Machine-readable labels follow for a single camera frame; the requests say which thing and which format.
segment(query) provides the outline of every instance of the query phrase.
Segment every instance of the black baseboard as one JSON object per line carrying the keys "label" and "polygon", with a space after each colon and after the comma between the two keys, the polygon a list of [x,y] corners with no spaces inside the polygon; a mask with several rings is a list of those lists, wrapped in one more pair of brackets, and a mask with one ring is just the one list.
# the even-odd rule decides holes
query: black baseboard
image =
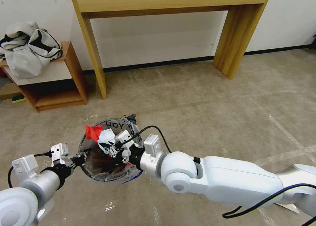
{"label": "black baseboard", "polygon": [[[293,50],[293,49],[303,49],[303,48],[310,48],[310,44],[308,44],[308,45],[300,45],[300,46],[293,46],[293,47],[272,48],[272,49],[265,49],[265,50],[245,52],[244,55],[254,55],[254,54],[263,54],[263,53],[271,53],[271,52],[282,52],[282,51],[288,51],[288,50]],[[208,60],[213,60],[213,59],[214,59],[214,56],[187,58],[187,59],[178,59],[178,60],[163,61],[163,62],[154,62],[154,63],[144,63],[144,64],[137,64],[137,65],[126,65],[126,66],[109,67],[109,68],[103,68],[103,71],[105,73],[107,73],[107,72],[113,72],[113,71],[133,70],[133,69],[140,69],[140,68],[147,68],[147,67],[154,67],[154,66],[174,65],[174,64],[182,64],[182,63],[189,63],[189,62],[208,61]],[[83,73],[85,75],[94,74],[94,70],[84,70]]]}

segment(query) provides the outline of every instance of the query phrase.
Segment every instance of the concrete floor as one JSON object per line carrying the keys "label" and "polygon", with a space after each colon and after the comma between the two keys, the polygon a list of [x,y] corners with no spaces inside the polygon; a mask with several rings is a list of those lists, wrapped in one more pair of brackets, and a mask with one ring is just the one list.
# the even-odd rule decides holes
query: concrete floor
{"label": "concrete floor", "polygon": [[[96,90],[94,75],[88,80],[87,105],[36,113],[26,102],[0,104],[1,189],[13,159],[59,142],[76,153],[85,125],[132,113],[139,128],[160,127],[173,151],[253,161],[269,171],[316,164],[315,51],[245,56],[233,80],[211,62],[113,72],[107,74],[107,100]],[[143,137],[150,133],[156,134],[148,130]],[[50,164],[45,157],[38,162],[40,168]],[[223,219],[234,206],[174,194],[146,174],[116,186],[93,181],[80,169],[54,201],[41,225],[296,226],[310,218],[273,205]]]}

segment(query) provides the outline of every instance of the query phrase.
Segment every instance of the table leg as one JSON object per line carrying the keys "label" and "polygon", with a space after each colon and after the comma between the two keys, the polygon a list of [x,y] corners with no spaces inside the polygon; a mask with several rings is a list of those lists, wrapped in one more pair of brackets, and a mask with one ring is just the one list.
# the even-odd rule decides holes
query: table leg
{"label": "table leg", "polygon": [[213,64],[233,79],[266,4],[231,6]]}
{"label": "table leg", "polygon": [[72,0],[73,6],[75,8],[76,15],[81,27],[83,37],[86,42],[86,46],[90,55],[92,66],[95,72],[96,79],[98,81],[101,94],[103,99],[106,99],[106,85],[105,85],[105,75],[102,68],[102,63],[99,55],[98,48],[96,46],[94,34],[92,31],[90,19],[83,13],[80,13],[77,0]]}

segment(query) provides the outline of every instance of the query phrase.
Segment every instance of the red object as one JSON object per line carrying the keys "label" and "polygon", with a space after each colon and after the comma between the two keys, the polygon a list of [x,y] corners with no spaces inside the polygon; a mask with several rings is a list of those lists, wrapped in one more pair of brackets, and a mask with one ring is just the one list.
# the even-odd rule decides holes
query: red object
{"label": "red object", "polygon": [[101,126],[90,127],[86,125],[87,139],[93,139],[96,143],[98,142],[101,131],[103,131]]}
{"label": "red object", "polygon": [[7,77],[7,74],[0,68],[0,77],[4,78]]}

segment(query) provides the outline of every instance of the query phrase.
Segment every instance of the white wall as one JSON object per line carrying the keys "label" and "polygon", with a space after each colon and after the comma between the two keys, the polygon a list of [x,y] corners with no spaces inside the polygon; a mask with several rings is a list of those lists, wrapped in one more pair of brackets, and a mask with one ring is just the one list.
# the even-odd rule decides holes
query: white wall
{"label": "white wall", "polygon": [[[315,11],[315,0],[269,0],[247,51],[311,43]],[[93,19],[92,26],[103,67],[114,67],[214,55],[226,13]],[[92,69],[71,0],[0,0],[0,34],[28,20],[71,40],[82,68]]]}

